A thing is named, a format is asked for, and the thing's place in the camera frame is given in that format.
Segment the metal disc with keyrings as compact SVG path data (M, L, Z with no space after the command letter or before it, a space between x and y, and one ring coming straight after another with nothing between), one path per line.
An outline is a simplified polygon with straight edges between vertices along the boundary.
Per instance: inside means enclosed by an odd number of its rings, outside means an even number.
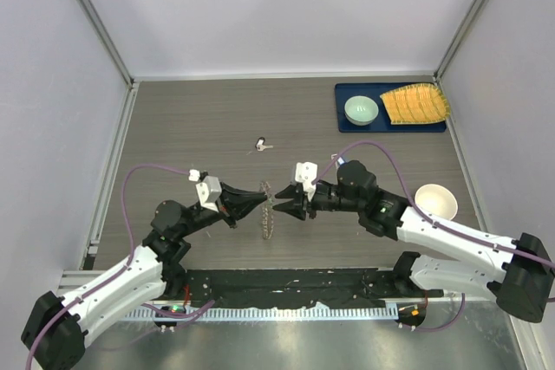
M271 187L268 182L260 182L260 191L263 191L266 196L266 201L261 205L261 230L262 238L264 240L270 240L274 231L274 215L273 206L267 204L268 196L272 196Z

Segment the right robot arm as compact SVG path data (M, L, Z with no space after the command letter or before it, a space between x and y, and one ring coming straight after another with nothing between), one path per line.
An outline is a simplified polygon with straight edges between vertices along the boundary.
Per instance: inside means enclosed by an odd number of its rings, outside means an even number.
M380 188L359 161L342 163L336 183L317 179L317 165L296 166L293 180L277 194L275 211L300 220L320 211L354 212L376 237L428 247L445 255L437 260L404 253L391 283L396 293L445 290L495 302L522 321L542 322L554 283L554 264L538 237L497 236L458 224L413 206L409 199Z

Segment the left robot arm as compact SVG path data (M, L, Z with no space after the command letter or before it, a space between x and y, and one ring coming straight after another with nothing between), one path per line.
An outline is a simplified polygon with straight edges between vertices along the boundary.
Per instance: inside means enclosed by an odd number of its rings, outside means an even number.
M180 261L190 250L185 238L219 221L237 222L266 201L261 191L239 190L208 176L196 185L199 200L186 207L161 202L151 231L130 254L94 280L57 296L49 291L31 310L21 340L27 368L70 369L98 335L141 304L178 298L187 284Z

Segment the key with black tag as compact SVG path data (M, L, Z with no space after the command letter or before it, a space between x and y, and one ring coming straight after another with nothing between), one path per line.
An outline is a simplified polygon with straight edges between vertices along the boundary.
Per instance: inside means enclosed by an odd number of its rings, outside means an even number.
M256 145L255 145L255 149L256 149L258 152L263 152L263 151L265 151L265 150L272 149L273 147L274 147L274 145L267 145L267 144L266 144L266 139L265 139L265 137L260 137L260 138L257 140Z

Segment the key with blue tag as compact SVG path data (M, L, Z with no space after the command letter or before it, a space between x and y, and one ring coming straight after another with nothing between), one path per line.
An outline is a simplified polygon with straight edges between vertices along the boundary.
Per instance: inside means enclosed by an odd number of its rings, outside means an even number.
M331 154L330 155L331 160L336 164L336 165L342 165L346 162L346 160L339 154Z

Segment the pale green bowl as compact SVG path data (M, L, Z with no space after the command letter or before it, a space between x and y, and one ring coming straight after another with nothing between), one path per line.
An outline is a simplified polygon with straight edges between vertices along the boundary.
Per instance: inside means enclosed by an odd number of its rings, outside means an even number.
M343 107L349 122L356 126L367 126L379 115L377 103L366 96L353 96L347 99Z

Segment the blue tray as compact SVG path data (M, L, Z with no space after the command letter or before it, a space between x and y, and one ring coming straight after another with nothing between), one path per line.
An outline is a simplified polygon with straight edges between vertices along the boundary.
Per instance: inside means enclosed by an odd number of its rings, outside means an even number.
M410 86L408 82L389 83L338 83L335 85L337 126L340 133L442 133L447 129L445 121L426 125L392 125L380 96L390 90ZM348 99L365 96L379 108L377 118L367 126L351 123L344 110Z

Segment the cream bowl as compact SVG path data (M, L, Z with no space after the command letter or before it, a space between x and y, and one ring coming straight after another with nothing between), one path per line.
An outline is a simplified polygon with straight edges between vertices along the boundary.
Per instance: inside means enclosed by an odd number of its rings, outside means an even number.
M421 186L415 193L416 204L436 216L452 220L459 209L458 201L448 188L437 184Z

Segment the yellow woven cloth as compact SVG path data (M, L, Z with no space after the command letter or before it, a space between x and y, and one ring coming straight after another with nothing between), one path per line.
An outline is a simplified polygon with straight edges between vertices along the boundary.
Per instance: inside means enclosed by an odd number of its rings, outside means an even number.
M392 125L431 125L451 114L446 96L434 84L416 83L380 95Z

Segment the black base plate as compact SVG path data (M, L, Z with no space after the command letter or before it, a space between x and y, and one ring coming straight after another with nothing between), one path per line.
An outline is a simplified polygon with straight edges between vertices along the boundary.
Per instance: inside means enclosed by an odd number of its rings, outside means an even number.
M391 269L189 269L161 301L184 301L199 308L299 309L317 303L333 308L383 307L387 300L442 298L441 289L419 289Z

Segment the left aluminium frame rail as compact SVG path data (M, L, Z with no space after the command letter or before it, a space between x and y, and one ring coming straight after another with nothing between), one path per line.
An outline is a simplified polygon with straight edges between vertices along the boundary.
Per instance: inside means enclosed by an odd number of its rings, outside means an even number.
M117 50L112 37L101 20L96 7L92 0L76 0L80 5L84 16L88 19L95 34L97 35L102 47L108 54L111 62L114 64L117 72L123 80L125 92L121 110L117 119L114 137L111 140L109 155L101 176L101 188L95 205L94 214L92 216L91 225L86 240L85 249L83 251L80 270L91 270L94 267L98 247L101 241L101 235L105 224L108 208L114 189L118 166L121 161L121 154L124 148L127 131L134 110L138 84L134 81L127 66L121 58L121 54Z

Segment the aluminium frame rail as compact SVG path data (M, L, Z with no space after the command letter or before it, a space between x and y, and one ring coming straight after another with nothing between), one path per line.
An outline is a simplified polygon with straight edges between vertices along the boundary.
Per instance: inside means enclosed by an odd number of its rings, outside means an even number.
M125 92L121 110L117 119L114 137L111 140L109 155L101 176L101 188L95 205L94 214L92 216L91 225L86 240L85 249L83 251L80 270L91 270L94 267L98 247L101 241L101 235L105 224L108 208L114 189L118 166L121 161L121 154L124 148L127 131L134 110L138 84L134 81L127 66L121 58L121 54L117 50L112 37L101 20L96 7L92 0L76 0L80 5L84 16L88 19L95 34L97 35L102 47L108 54L111 62L114 64L117 72L123 80Z
M449 70L449 67L454 62L455 57L460 52L465 40L473 30L473 26L478 22L480 15L485 9L489 0L472 0L466 14L460 21L452 41L449 43L444 56L434 71L434 83L441 89L441 91L446 94L447 90L444 87L444 78ZM476 190L475 183L473 181L473 174L469 169L468 163L466 161L465 149L460 141L460 135L457 132L456 119L454 117L454 110L451 110L451 114L447 117L447 130L449 131L451 140L454 144L454 150L457 155L457 159L460 164L460 168L465 179L469 197L472 202L473 212L477 218L478 225L482 231L488 232L488 223L486 215L482 210L480 204L480 196Z
M356 268L342 268L343 271L356 271ZM238 270L231 270L231 269L223 269L223 270L215 270L215 269L199 269L199 270L188 270L188 271L207 271L207 272L216 272L216 271L256 271L254 269L238 269ZM378 271L378 272L390 272L393 271L391 268L369 268L369 271ZM102 275L105 271L104 270L64 270L62 273L62 278L58 284L58 288L54 290L55 294L63 295L66 292L75 290L80 288L83 285L93 281L98 276ZM448 290L446 292L446 297L455 298L455 294L459 294L460 292L456 292L454 290ZM485 297L484 295L478 295L477 289L474 291L467 291L465 292L467 295L467 300L470 301L493 301L491 296Z

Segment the front aluminium frame rail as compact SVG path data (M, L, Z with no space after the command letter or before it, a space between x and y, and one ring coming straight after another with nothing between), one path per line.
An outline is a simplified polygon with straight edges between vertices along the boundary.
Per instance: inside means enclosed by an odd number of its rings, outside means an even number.
M356 271L356 268L342 268L343 271ZM207 272L216 272L216 271L256 271L254 269L238 269L238 270L231 270L231 269L223 269L223 270L215 270L215 269L199 269L199 270L188 270L188 271L207 271ZM369 271L378 271L378 272L390 272L393 271L391 268L369 268ZM58 284L58 288L54 290L55 294L63 295L66 292L75 290L80 288L83 285L93 281L98 276L102 275L105 271L104 270L64 270L62 273L62 278ZM460 292L456 292L454 290L448 290L446 292L446 297L455 298L455 294L459 294ZM470 301L493 301L491 296L485 297L484 295L478 295L477 289L474 291L467 291L465 292L467 295L467 300Z

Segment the right aluminium frame rail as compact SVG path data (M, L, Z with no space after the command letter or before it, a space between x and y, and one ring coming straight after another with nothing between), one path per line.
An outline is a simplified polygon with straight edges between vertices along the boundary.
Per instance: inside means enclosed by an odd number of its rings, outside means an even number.
M441 91L446 94L447 90L444 87L444 78L449 70L449 67L454 62L455 57L460 52L465 40L473 30L473 26L478 22L480 15L485 9L489 0L472 0L466 14L460 21L452 41L449 43L444 56L434 71L434 83L441 89ZM482 231L488 232L488 223L486 215L482 210L480 204L480 196L476 190L475 183L473 181L473 174L469 169L468 163L466 161L465 149L460 141L460 135L457 132L456 119L454 117L454 110L451 110L451 114L447 117L447 130L449 131L451 140L454 144L454 150L457 155L457 159L460 164L460 168L465 179L469 197L472 202L473 212L477 218L478 225Z

